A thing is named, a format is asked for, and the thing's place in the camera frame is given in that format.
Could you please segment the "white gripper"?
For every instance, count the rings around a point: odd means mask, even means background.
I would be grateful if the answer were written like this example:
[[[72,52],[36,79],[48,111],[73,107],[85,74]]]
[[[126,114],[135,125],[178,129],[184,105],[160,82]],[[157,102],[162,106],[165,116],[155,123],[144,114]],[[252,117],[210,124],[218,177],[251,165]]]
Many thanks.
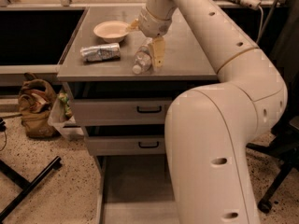
[[[149,42],[149,54],[155,68],[160,68],[164,64],[165,41],[162,36],[168,32],[171,23],[171,19],[155,18],[146,7],[142,7],[138,19],[134,19],[126,27],[128,33],[140,30],[144,36],[152,38]]]

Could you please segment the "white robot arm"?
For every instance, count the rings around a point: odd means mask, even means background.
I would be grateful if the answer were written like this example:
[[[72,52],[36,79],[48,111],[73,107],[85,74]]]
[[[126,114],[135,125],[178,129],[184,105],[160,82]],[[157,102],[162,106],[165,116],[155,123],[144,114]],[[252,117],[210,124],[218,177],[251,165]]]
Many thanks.
[[[154,61],[180,11],[218,83],[169,106],[164,138],[179,224],[260,224],[246,159],[248,142],[281,118],[288,93],[259,46],[213,0],[147,0],[132,29],[152,38]]]

